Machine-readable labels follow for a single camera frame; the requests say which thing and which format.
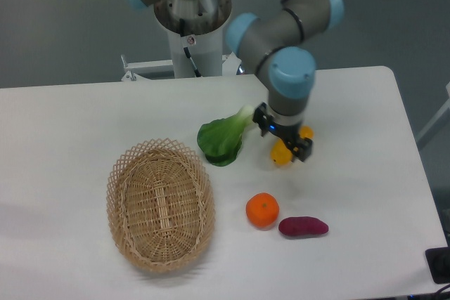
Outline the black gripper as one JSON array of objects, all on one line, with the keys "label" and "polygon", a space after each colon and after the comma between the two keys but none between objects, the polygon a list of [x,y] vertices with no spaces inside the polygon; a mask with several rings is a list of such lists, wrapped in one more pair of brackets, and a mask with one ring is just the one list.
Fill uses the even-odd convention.
[{"label": "black gripper", "polygon": [[305,162],[312,154],[313,140],[299,136],[304,121],[303,112],[285,116],[272,110],[266,103],[261,103],[255,109],[252,120],[258,125],[261,137],[271,133],[285,143],[292,154],[292,162]]}]

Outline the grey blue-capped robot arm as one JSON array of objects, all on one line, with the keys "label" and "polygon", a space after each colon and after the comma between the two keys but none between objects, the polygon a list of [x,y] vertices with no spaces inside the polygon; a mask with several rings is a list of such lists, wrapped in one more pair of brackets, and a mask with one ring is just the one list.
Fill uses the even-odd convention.
[{"label": "grey blue-capped robot arm", "polygon": [[338,25],[342,0],[280,0],[281,12],[263,21],[252,13],[231,17],[231,0],[128,0],[152,7],[167,32],[176,78],[222,74],[228,46],[243,69],[268,91],[268,100],[250,112],[249,122],[278,137],[292,159],[305,161],[313,142],[301,137],[304,110],[315,80],[316,63],[301,43]]}]

